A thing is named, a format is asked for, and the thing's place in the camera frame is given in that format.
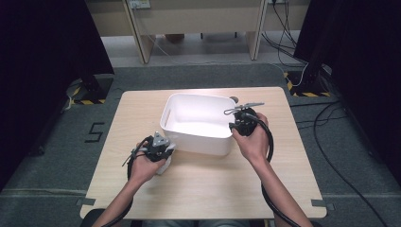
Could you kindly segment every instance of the black cord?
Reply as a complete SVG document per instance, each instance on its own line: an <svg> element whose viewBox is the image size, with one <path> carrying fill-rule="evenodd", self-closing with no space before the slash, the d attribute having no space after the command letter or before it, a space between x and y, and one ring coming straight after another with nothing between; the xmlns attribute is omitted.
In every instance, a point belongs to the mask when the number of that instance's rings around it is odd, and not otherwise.
<svg viewBox="0 0 401 227"><path fill-rule="evenodd" d="M148 136L147 138L145 138L144 140L141 141L141 143L139 143L138 147L135 148L135 150L132 151L132 153L130 154L130 156L128 156L128 158L126 159L126 161L124 162L124 164L130 159L133 158L133 160L135 160L138 156L142 156L142 155L137 155L136 157L133 157L134 154L136 154L139 150L139 148L141 148L145 142L149 141L151 138L151 136Z"/></svg>
<svg viewBox="0 0 401 227"><path fill-rule="evenodd" d="M360 197L363 201L365 201L365 203L366 203L366 204L371 208L371 210L375 213L375 215L376 215L377 218L380 220L380 222L383 224L383 226L387 227L387 224L386 224L386 222L384 221L384 219L380 216L380 214L378 214L378 212L377 212L377 211L375 210L375 208L369 203L369 201L368 201L368 200L367 200L367 199L366 199L366 198L365 198L350 182L348 182L348 181L345 179L345 177L342 176L342 174L336 169L336 167L333 165L333 163L328 159L327 154L324 152L324 150L323 150L323 148L322 148L322 146L321 146L321 143L319 142L318 135L317 135L317 131L316 131L317 126L318 126L318 125L317 125L318 119L319 119L319 117L320 117L328 108L330 108L331 106L333 106L334 104L336 104L336 103L338 103L338 102L339 102L339 101L327 105L327 106L316 116L315 121L314 121L314 124L313 124L313 135L314 135L314 137L315 137L316 143L317 143L317 145L318 145L318 147L319 147L319 150L321 151L321 153L322 153L324 159L326 160L326 162L327 162L327 163L332 167L332 169L339 175L339 177L340 177L345 183L347 183L347 184L359 195L359 197Z"/></svg>
<svg viewBox="0 0 401 227"><path fill-rule="evenodd" d="M294 46L296 46L297 43L296 43L295 40L292 38L291 32L290 32L290 30L289 30L289 21L288 21L289 5L288 5L288 1L285 3L285 11L286 11L286 23L285 23L285 24L283 23L283 20L281 19L280 14L278 14L275 5L273 5L273 9L274 9L275 14L277 15L278 20L279 20L280 23L281 23L281 26L282 26L283 29L284 29L284 30L283 30L284 34L286 34L287 38L288 38L290 41L292 41L292 44L293 44Z"/></svg>
<svg viewBox="0 0 401 227"><path fill-rule="evenodd" d="M266 133L266 135L268 136L268 139L269 139L269 154L268 154L268 157L266 159L268 160L268 162L270 162L271 158L272 158L272 155L273 155L274 142L273 142L273 136L271 134L271 131L269 130L269 127L265 124L265 122L263 122L262 120L260 120L259 118L257 118L256 116L254 116L252 114L244 113L243 117L248 117L251 120L256 121L263 128L263 130L265 131L265 133ZM298 225L295 221L293 221L291 218L286 216L283 212L281 212L274 205L274 203L271 201L268 193L266 192L266 189L263 186L263 184L261 184L261 187L262 187L262 195L265 198L265 201L268 204L268 206L270 207L270 209L274 212L274 214L279 216L283 221L285 221L290 226L292 226L292 227L300 227L300 225Z"/></svg>
<svg viewBox="0 0 401 227"><path fill-rule="evenodd" d="M338 103L338 101L295 104L295 105L290 105L289 107L304 107L304 106L326 105L326 104L334 104L334 103Z"/></svg>
<svg viewBox="0 0 401 227"><path fill-rule="evenodd" d="M287 56L293 58L294 60L299 61L299 62L301 62L301 63L303 63L303 64L307 64L306 61L301 60L301 59L298 59L298 58L295 58L295 57L293 56L293 54L289 53L288 51L286 51L285 49L282 48L282 47L284 47L284 48L293 48L293 47L285 46L285 45L281 45L281 44L277 44L277 43L275 43L274 41L272 41L272 40L268 37L267 34L262 34L262 37L268 42L269 45L271 45L271 47L277 49L278 52L281 51L281 53L283 53L283 54L285 54L285 55L287 55ZM294 65L285 64L285 63L283 63L283 62L281 61L281 58L279 58L279 60L280 60L280 62L281 62L283 65L288 66L288 67L304 67L304 66L294 66Z"/></svg>
<svg viewBox="0 0 401 227"><path fill-rule="evenodd" d="M124 218L128 212L131 210L132 207L132 202L133 200L131 200L130 204L128 204L127 208L123 211L123 213L121 213L119 216L117 216L117 218L113 219L112 221L110 221L109 223L102 225L102 227L112 227L114 226L116 223L118 223L122 218Z"/></svg>
<svg viewBox="0 0 401 227"><path fill-rule="evenodd" d="M327 124L327 122L328 122L329 120L343 119L343 118L345 118L345 117L348 117L348 115L345 115L345 116L331 117L331 118L330 118L330 116L334 113L334 111L340 110L340 109L342 109L342 107L338 107L338 108L336 108L336 109L333 109L333 110L330 112L330 114L329 114L325 119L318 120L319 122L323 121L323 123L320 124L320 125L317 125L317 126L323 126L323 125ZM310 122L315 122L315 120L313 120L313 121L312 121L312 120L297 121L297 122L295 122L295 123L297 123L297 124L302 124L302 123L310 123ZM306 129L306 128L311 128L311 127L313 127L313 125L301 127L301 128L298 128L298 130L302 130L302 129Z"/></svg>

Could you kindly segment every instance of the gray carpet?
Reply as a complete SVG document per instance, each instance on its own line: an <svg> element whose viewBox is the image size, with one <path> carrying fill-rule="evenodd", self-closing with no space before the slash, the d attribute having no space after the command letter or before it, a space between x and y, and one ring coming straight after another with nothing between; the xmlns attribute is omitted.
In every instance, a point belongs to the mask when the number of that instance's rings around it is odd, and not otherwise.
<svg viewBox="0 0 401 227"><path fill-rule="evenodd" d="M115 68L112 88L102 105L73 105L60 115L46 143L45 154L26 157L0 194L0 226L79 226L77 200L85 197L119 98L124 91L184 88L280 86L298 122L307 155L323 198L330 207L323 226L381 226L366 203L323 158L314 137L313 120L331 97L294 97L280 68L270 64L187 65ZM346 111L336 104L317 128L327 157L359 190L389 226L401 226L401 190L386 166L368 154L363 138ZM89 134L94 123L97 134Z"/></svg>

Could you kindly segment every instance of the hazard tape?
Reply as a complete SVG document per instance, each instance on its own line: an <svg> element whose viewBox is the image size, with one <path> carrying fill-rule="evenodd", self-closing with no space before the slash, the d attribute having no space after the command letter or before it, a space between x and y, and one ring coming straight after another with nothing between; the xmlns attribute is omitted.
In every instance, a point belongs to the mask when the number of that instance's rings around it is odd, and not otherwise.
<svg viewBox="0 0 401 227"><path fill-rule="evenodd" d="M79 93L80 86L74 91L73 97ZM84 99L73 99L73 104L79 105L93 105L93 104L104 104L106 99L91 99L91 100L84 100Z"/></svg>
<svg viewBox="0 0 401 227"><path fill-rule="evenodd" d="M309 97L314 97L314 96L330 96L330 93L328 92L322 92L322 93L313 93L313 92L307 92L307 93L300 93L297 92L296 89L294 88L291 80L288 78L288 73L284 73L284 78L286 79L287 82L287 87L289 90L289 93L292 96L309 96Z"/></svg>

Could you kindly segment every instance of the yellow and black tape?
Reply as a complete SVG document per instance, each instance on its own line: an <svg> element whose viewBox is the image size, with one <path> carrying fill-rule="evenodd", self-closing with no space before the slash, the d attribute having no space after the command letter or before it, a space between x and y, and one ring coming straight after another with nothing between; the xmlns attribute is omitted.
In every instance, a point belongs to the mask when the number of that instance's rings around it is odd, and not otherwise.
<svg viewBox="0 0 401 227"><path fill-rule="evenodd" d="M296 87L292 84L291 80L288 78L288 73L284 73L284 78L286 79L289 93L292 96L309 96L309 97L330 96L330 93L326 91L308 91L308 92L297 91Z"/></svg>
<svg viewBox="0 0 401 227"><path fill-rule="evenodd" d="M80 86L73 93L73 103L79 105L93 105L93 104L104 104L106 99L75 99L74 97L79 93Z"/></svg>

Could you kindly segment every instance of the hand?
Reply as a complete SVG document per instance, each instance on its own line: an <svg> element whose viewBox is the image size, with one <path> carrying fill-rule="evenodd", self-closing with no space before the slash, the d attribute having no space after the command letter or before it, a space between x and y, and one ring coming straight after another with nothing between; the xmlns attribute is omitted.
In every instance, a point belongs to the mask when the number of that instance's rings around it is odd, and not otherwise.
<svg viewBox="0 0 401 227"><path fill-rule="evenodd" d="M266 116L256 113L257 117L265 122L269 122ZM258 124L250 136L242 136L236 129L232 130L233 137L239 145L242 155L251 163L265 160L269 148L269 139L263 128Z"/></svg>
<svg viewBox="0 0 401 227"><path fill-rule="evenodd" d="M156 174L156 171L166 163L166 159L162 159L158 162L151 162L150 159L145 155L143 151L136 153L136 159L132 163L130 181L137 181L139 183L145 183L152 179Z"/></svg>

